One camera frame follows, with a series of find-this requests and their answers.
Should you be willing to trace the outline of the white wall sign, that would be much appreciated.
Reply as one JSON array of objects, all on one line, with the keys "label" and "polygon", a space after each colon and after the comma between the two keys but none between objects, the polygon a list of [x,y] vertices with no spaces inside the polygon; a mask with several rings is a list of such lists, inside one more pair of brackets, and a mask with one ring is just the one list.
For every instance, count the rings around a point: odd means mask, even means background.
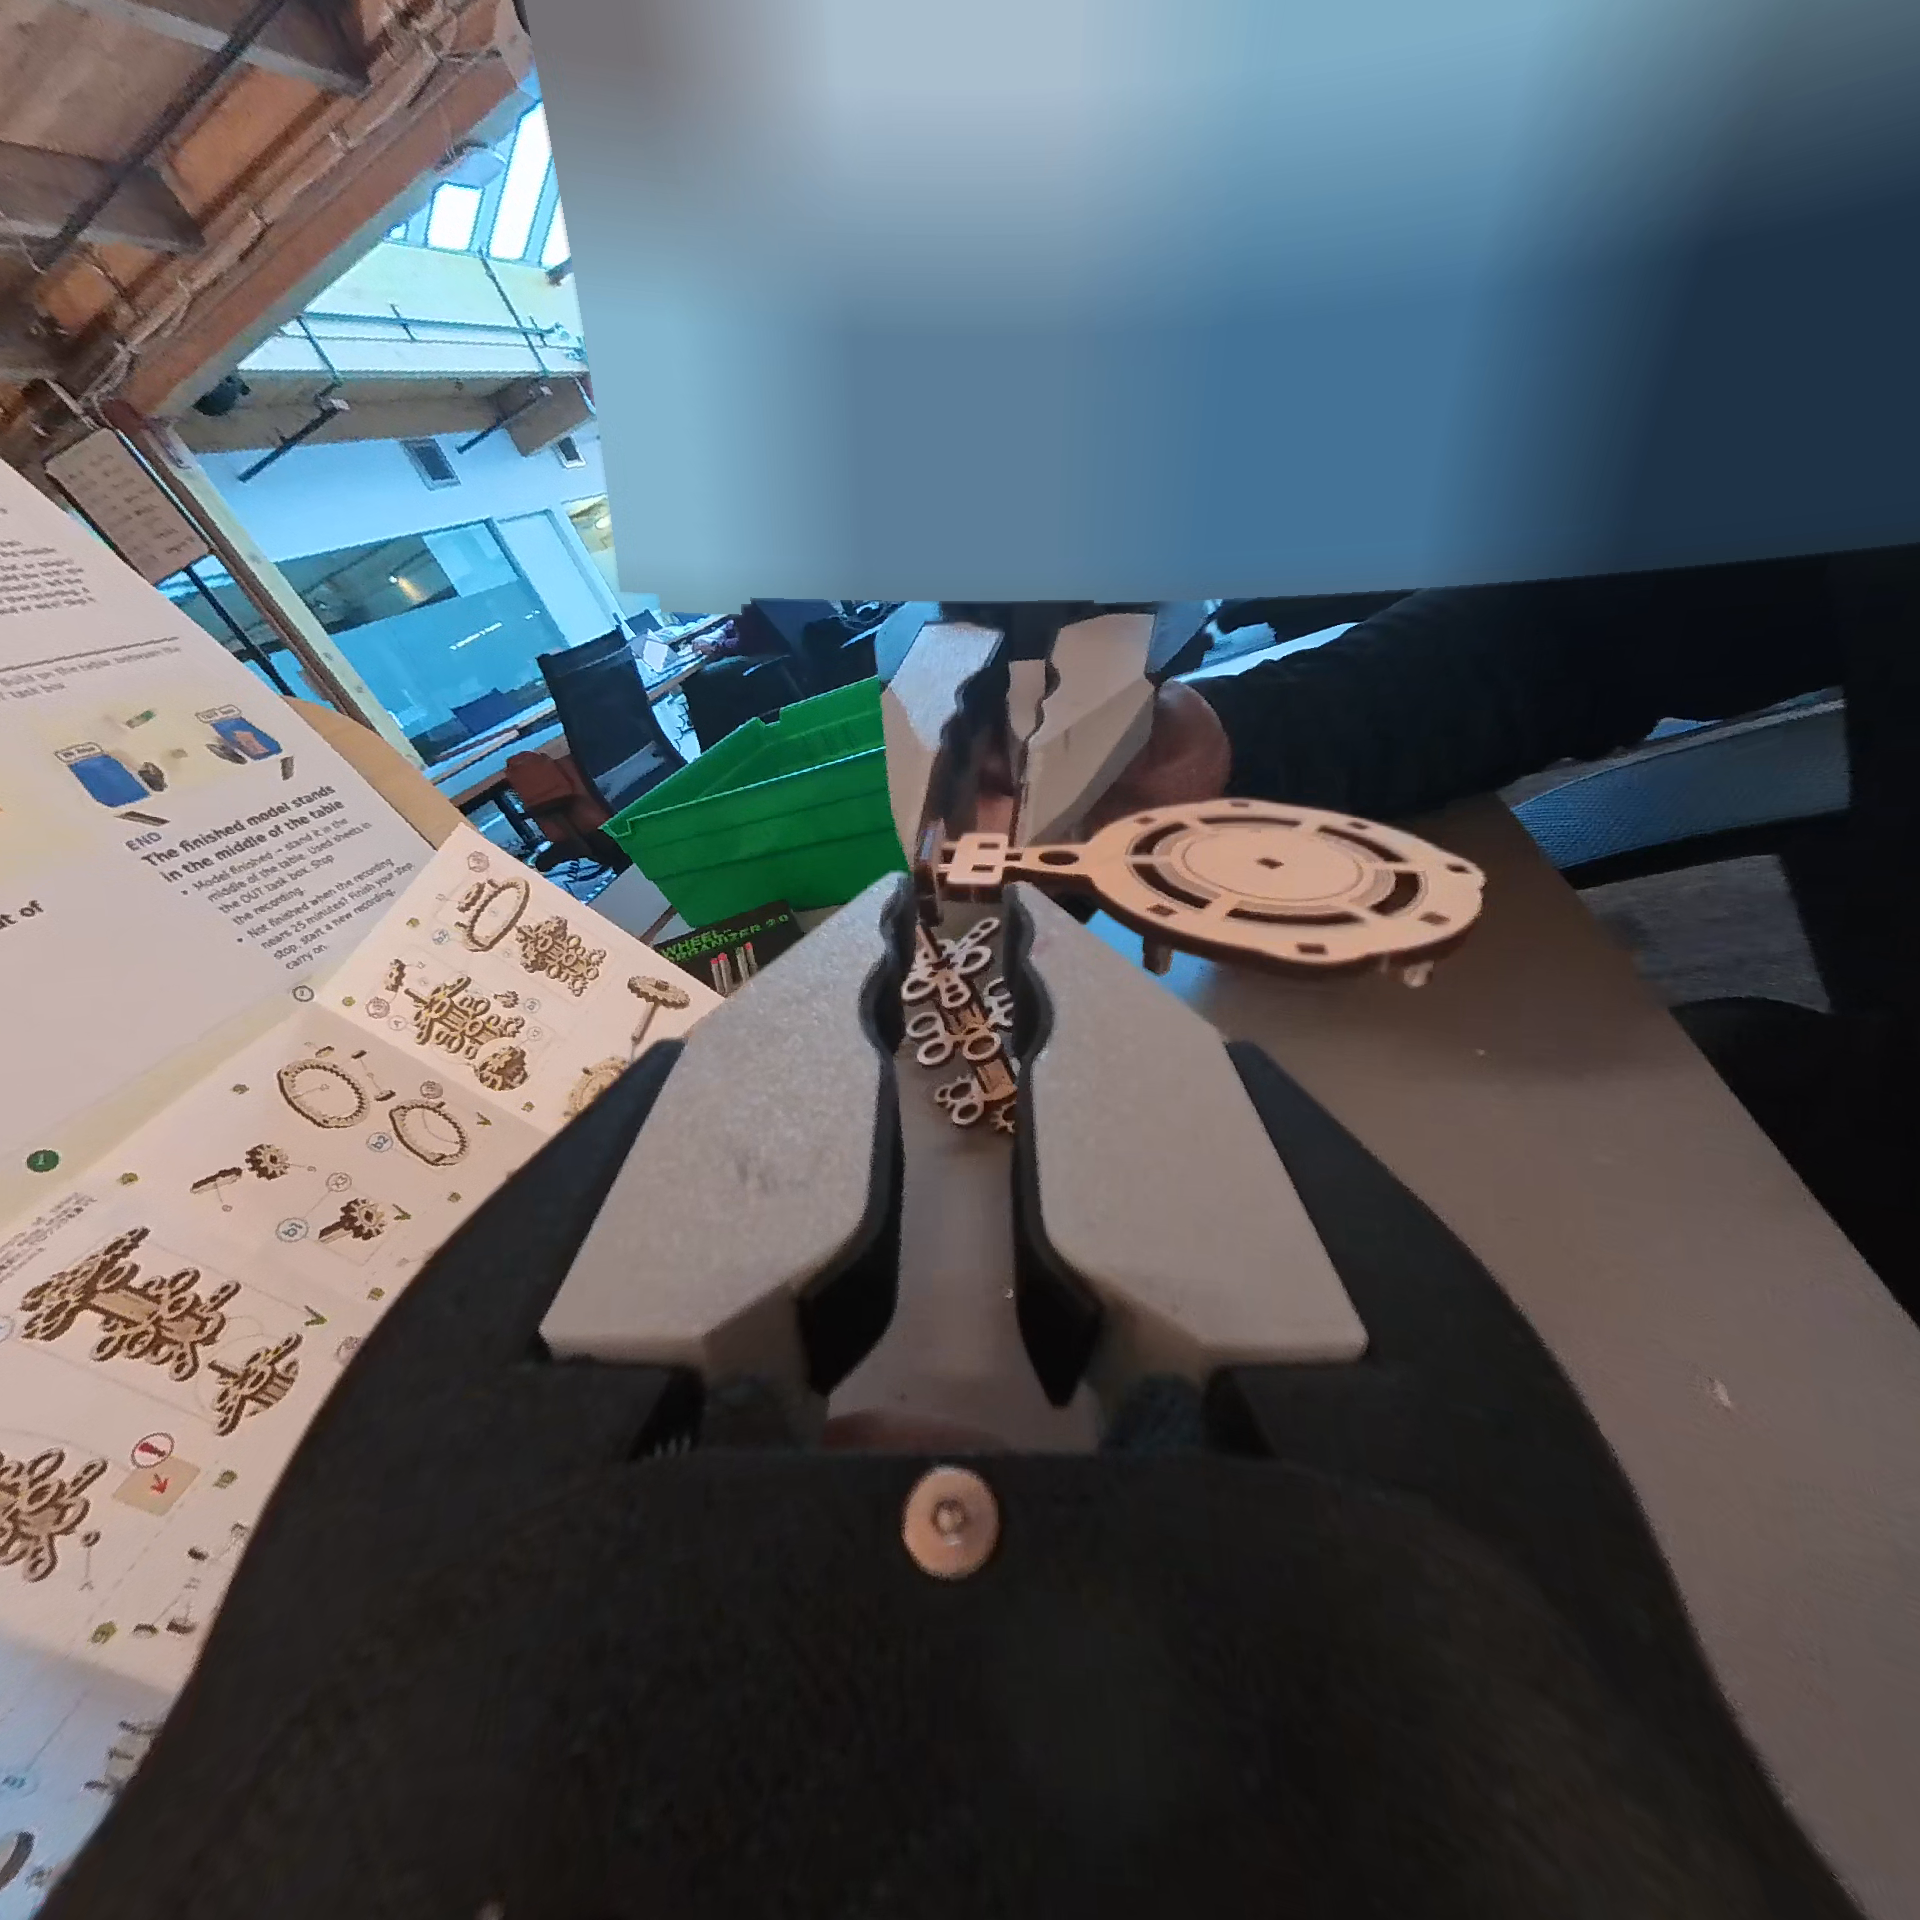
[{"label": "white wall sign", "polygon": [[200,529],[111,427],[42,459],[42,477],[156,587],[212,554]]}]

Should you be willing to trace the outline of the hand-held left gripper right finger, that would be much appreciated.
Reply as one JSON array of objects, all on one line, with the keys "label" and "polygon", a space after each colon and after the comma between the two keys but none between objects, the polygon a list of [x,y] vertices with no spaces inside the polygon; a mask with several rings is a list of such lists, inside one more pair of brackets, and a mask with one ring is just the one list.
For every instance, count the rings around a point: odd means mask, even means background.
[{"label": "hand-held left gripper right finger", "polygon": [[1035,883],[1003,898],[1012,1297],[1044,1404],[1354,1364],[1365,1328],[1220,1034]]}]

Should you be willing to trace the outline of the white instruction board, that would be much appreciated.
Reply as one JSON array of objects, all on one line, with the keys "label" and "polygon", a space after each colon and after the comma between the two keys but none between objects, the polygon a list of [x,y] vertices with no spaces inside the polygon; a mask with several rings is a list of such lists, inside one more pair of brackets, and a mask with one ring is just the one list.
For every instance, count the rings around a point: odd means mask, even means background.
[{"label": "white instruction board", "polygon": [[296,1013],[424,860],[300,705],[3,470],[3,1222]]}]

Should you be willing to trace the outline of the green plastic bin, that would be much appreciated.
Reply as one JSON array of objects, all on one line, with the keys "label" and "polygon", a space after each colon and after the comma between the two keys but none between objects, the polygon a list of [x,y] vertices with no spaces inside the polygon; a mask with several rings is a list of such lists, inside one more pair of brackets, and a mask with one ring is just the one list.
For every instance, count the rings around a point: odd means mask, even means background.
[{"label": "green plastic bin", "polygon": [[676,777],[655,782],[621,819],[692,805],[754,782],[807,777],[841,758],[882,753],[880,692],[882,680],[862,680],[780,705],[771,720],[749,720]]},{"label": "green plastic bin", "polygon": [[672,799],[672,777],[611,819],[606,834],[687,923],[771,900],[841,908],[906,857],[886,799],[882,748]]}]

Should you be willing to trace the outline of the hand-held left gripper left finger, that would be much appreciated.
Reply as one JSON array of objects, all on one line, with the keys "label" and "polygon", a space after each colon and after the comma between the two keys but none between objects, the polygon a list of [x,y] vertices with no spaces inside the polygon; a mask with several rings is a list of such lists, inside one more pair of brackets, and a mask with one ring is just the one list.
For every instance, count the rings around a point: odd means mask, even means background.
[{"label": "hand-held left gripper left finger", "polygon": [[558,1287],[551,1357],[687,1368],[820,1407],[876,1346],[899,1266],[903,874],[687,1037]]}]

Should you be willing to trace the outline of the black model kit box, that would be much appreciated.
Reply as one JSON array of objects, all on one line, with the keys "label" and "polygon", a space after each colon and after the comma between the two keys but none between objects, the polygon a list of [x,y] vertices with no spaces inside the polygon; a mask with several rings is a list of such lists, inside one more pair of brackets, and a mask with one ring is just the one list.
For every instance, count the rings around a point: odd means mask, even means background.
[{"label": "black model kit box", "polygon": [[800,942],[804,929],[785,900],[749,908],[655,945],[658,962],[679,966],[716,998],[731,998],[775,958]]}]

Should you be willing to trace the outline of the tan rounded wooden panel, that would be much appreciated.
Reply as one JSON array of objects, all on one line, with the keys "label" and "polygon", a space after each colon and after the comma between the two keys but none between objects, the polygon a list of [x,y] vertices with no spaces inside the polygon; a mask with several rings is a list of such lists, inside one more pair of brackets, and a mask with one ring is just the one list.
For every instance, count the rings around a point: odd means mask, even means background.
[{"label": "tan rounded wooden panel", "polygon": [[282,698],[279,703],[318,733],[323,742],[344,757],[428,849],[443,849],[457,830],[466,830],[460,812],[379,733],[311,701]]}]

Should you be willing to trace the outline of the folded assembly instruction sheet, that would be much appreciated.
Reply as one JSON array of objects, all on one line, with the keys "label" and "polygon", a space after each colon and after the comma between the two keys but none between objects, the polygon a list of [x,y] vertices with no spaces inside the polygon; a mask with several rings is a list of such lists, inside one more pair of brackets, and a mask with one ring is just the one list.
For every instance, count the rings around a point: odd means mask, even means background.
[{"label": "folded assembly instruction sheet", "polygon": [[133,1782],[323,1404],[424,1261],[718,1008],[473,832],[3,1245],[3,1918]]}]

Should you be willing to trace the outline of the round wooden frame part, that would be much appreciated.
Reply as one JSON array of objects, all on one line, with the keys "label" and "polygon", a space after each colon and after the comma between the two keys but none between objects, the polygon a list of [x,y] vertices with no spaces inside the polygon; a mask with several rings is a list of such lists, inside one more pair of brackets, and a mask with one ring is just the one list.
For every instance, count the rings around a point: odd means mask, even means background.
[{"label": "round wooden frame part", "polygon": [[1286,978],[1406,973],[1448,958],[1485,915],[1485,871],[1465,856],[1252,799],[1137,812],[1074,845],[968,832],[944,850],[944,900],[1012,887],[1128,929],[1154,973],[1174,953]]}]

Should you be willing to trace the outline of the person's right hand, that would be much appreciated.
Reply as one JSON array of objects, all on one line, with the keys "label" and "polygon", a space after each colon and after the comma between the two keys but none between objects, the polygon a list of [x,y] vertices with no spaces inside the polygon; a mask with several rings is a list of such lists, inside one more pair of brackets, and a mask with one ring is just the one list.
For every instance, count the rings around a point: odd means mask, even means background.
[{"label": "person's right hand", "polygon": [[1213,705],[1185,684],[1154,692],[1137,757],[1105,791],[1105,814],[1128,819],[1166,805],[1217,801],[1231,784],[1231,740]]}]

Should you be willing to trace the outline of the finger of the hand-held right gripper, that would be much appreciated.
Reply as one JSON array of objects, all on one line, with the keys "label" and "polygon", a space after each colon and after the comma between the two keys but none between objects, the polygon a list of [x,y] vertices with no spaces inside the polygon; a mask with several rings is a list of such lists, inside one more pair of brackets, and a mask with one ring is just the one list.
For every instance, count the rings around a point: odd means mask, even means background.
[{"label": "finger of the hand-held right gripper", "polygon": [[944,850],[977,821],[978,779],[1003,742],[1003,647],[998,628],[924,624],[880,692],[882,782],[903,860],[924,821],[944,821]]},{"label": "finger of the hand-held right gripper", "polygon": [[1008,668],[1016,841],[1061,841],[1150,733],[1148,657],[1156,615],[1069,622]]}]

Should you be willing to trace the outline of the wooden flower-disc rod assembly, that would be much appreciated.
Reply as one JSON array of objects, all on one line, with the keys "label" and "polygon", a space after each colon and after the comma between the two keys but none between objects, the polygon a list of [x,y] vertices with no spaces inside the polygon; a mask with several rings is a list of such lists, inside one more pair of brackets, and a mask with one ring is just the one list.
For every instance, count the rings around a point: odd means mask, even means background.
[{"label": "wooden flower-disc rod assembly", "polygon": [[1020,1063],[1012,990],[998,973],[998,915],[964,934],[915,929],[899,984],[899,1040],[915,1070],[934,1074],[930,1099],[952,1130],[1020,1131]]}]

